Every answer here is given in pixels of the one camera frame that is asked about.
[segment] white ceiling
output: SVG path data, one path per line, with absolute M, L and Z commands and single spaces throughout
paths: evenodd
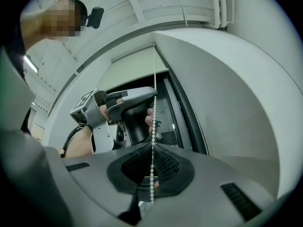
M 25 12 L 49 7 L 55 0 L 31 0 Z M 90 13 L 105 12 L 99 29 L 86 28 L 81 36 L 66 41 L 43 40 L 27 54 L 39 68 L 36 75 L 25 63 L 26 80 L 37 95 L 35 102 L 49 113 L 61 89 L 77 69 L 97 51 L 130 32 L 147 26 L 182 21 L 184 6 L 188 21 L 214 22 L 213 0 L 81 0 Z

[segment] white bead chain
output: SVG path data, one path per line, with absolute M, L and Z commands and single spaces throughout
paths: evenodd
M 153 76 L 154 76 L 154 87 L 157 90 L 157 80 L 156 80 L 156 60 L 155 60 L 155 43 L 153 44 Z M 150 174 L 150 181 L 151 181 L 151 204 L 155 203 L 154 195 L 153 195 L 153 146 L 155 144 L 155 133 L 156 133 L 156 109 L 157 109 L 157 96 L 154 97 L 153 100 L 153 114 L 152 114 L 152 139 L 151 139 L 151 174 Z

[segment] ceiling light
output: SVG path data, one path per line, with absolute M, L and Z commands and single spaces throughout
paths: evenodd
M 30 68 L 34 70 L 35 73 L 38 73 L 39 68 L 34 65 L 34 63 L 30 60 L 30 57 L 28 55 L 24 56 L 24 60 L 27 62 Z

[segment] ceiling beam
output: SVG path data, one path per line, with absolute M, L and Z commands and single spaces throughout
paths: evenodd
M 134 13 L 135 15 L 137 16 L 137 19 L 139 21 L 139 23 L 142 23 L 145 21 L 145 17 L 144 17 L 144 14 L 143 14 L 143 11 L 142 11 L 142 8 L 139 4 L 139 1 L 138 0 L 129 0 L 131 2 L 131 5 L 134 9 Z
M 69 51 L 65 48 L 65 46 L 58 41 L 50 41 L 49 44 L 50 47 L 54 50 L 54 52 L 60 57 L 60 59 L 63 60 L 64 63 L 72 70 L 72 72 L 78 75 L 78 63 L 75 58 L 69 53 Z

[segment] hand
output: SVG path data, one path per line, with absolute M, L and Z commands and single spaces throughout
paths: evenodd
M 102 115 L 107 119 L 107 121 L 110 121 L 110 118 L 107 114 L 107 107 L 106 105 L 101 105 L 99 107 Z M 149 108 L 147 110 L 147 116 L 145 118 L 146 124 L 149 126 L 149 133 L 152 133 L 152 118 L 151 114 L 153 113 L 153 110 Z M 90 144 L 90 137 L 91 137 L 91 131 L 90 129 L 85 126 L 82 130 L 77 132 L 74 137 L 71 139 L 68 148 L 65 153 L 65 157 L 81 157 L 81 156 L 87 156 L 92 154 L 91 144 Z

